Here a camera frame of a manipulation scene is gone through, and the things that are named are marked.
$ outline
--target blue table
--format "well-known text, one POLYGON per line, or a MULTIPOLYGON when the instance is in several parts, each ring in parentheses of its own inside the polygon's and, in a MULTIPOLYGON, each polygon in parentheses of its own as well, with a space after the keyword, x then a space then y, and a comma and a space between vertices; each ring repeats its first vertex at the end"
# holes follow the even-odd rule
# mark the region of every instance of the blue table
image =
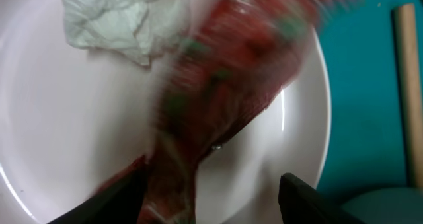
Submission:
POLYGON ((391 11, 420 0, 364 0, 320 35, 332 90, 332 134, 317 190, 343 202, 376 188, 406 186, 401 104, 391 11))

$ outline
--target wooden dowel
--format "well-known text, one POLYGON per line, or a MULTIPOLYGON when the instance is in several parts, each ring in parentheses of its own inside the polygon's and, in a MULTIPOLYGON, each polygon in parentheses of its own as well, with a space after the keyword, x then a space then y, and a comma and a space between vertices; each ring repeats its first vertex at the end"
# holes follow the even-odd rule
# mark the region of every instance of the wooden dowel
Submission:
POLYGON ((403 121, 411 184, 423 188, 423 113, 413 4, 395 9, 403 121))

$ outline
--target white tissue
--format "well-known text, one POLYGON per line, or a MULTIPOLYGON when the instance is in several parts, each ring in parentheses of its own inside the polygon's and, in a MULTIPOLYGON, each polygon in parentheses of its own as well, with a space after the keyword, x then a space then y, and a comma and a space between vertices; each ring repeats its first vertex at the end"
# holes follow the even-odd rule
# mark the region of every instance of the white tissue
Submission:
POLYGON ((140 65, 178 46, 190 26, 189 0, 63 0, 67 42, 123 53, 140 65))

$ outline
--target plastic wrapper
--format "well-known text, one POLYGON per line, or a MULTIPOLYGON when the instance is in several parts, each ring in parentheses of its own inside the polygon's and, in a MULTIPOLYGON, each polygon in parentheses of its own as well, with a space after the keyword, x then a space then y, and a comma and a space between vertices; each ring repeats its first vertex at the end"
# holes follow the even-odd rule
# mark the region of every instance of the plastic wrapper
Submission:
POLYGON ((157 107, 138 223, 195 223, 195 177, 298 74, 312 26, 343 0, 220 0, 183 52, 157 107))

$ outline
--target plate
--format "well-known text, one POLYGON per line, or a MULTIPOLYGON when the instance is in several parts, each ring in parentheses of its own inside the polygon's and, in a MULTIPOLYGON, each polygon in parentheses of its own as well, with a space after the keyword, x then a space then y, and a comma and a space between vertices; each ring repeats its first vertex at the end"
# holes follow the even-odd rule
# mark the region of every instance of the plate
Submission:
MULTIPOLYGON (((60 0, 0 0, 0 223, 59 217, 142 154, 148 139, 149 97, 168 58, 146 71, 115 54, 72 48, 62 13, 60 0)), ((299 77, 201 164, 197 223, 281 223, 280 175, 317 185, 330 111, 314 35, 299 77)))

